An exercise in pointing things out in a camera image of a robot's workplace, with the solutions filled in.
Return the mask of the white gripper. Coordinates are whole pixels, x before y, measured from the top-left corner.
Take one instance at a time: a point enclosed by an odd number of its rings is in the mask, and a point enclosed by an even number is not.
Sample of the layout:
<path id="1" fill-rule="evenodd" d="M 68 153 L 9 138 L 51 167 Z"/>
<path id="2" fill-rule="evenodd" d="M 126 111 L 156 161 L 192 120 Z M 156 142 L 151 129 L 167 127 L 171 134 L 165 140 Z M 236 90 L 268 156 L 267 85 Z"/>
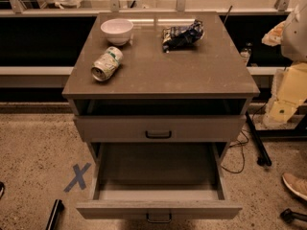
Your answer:
<path id="1" fill-rule="evenodd" d="M 277 70 L 271 93 L 263 124 L 279 127 L 286 124 L 307 100 L 307 63 L 296 62 L 286 70 Z"/>

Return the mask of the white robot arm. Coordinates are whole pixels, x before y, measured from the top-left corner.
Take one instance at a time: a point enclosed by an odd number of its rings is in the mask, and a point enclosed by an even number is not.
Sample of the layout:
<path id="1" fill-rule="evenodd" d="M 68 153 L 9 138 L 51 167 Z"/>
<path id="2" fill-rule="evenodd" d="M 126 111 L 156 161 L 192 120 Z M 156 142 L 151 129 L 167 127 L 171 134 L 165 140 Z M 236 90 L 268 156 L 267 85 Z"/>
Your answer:
<path id="1" fill-rule="evenodd" d="M 293 62 L 286 70 L 275 72 L 272 96 L 265 109 L 263 124 L 278 127 L 307 100 L 307 0 L 301 0 L 285 21 L 266 33 L 262 43 L 280 45 L 282 56 Z"/>

